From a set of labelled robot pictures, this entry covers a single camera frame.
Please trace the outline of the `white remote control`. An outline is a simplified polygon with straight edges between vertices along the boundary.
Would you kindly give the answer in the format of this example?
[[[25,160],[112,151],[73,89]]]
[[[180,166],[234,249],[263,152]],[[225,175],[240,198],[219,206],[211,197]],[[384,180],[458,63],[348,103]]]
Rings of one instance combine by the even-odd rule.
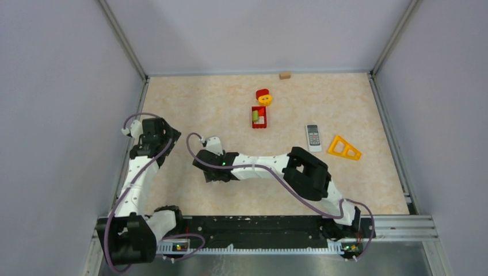
[[[317,124],[306,125],[307,146],[310,152],[321,152],[322,142]]]

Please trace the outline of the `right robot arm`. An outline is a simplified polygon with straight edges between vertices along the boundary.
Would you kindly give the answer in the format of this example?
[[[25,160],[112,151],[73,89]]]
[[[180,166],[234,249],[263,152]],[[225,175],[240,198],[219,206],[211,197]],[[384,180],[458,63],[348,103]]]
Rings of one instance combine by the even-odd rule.
[[[192,154],[193,165],[201,169],[207,182],[275,179],[305,206],[324,218],[332,219],[329,235],[360,239],[370,233],[361,229],[361,211],[337,188],[328,165],[301,147],[283,155],[249,156],[238,152],[220,153],[201,149]]]

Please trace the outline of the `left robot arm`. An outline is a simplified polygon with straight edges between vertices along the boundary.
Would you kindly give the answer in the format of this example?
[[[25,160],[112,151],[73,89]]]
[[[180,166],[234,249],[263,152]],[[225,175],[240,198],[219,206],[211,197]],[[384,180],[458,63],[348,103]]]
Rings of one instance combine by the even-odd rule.
[[[110,268],[123,272],[155,259],[157,243],[166,235],[179,237],[184,222],[176,206],[146,216],[153,179],[180,137],[162,117],[148,113],[141,121],[124,122],[123,134],[135,139],[129,152],[128,172],[113,209],[96,224],[97,235]]]

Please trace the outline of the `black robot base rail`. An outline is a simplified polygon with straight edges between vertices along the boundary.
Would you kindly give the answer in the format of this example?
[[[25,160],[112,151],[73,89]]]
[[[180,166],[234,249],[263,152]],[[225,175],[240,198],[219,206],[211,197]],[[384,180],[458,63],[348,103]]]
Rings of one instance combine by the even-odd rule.
[[[292,250],[366,242],[376,232],[370,218],[344,226],[322,216],[186,216],[164,237],[171,236],[203,249]]]

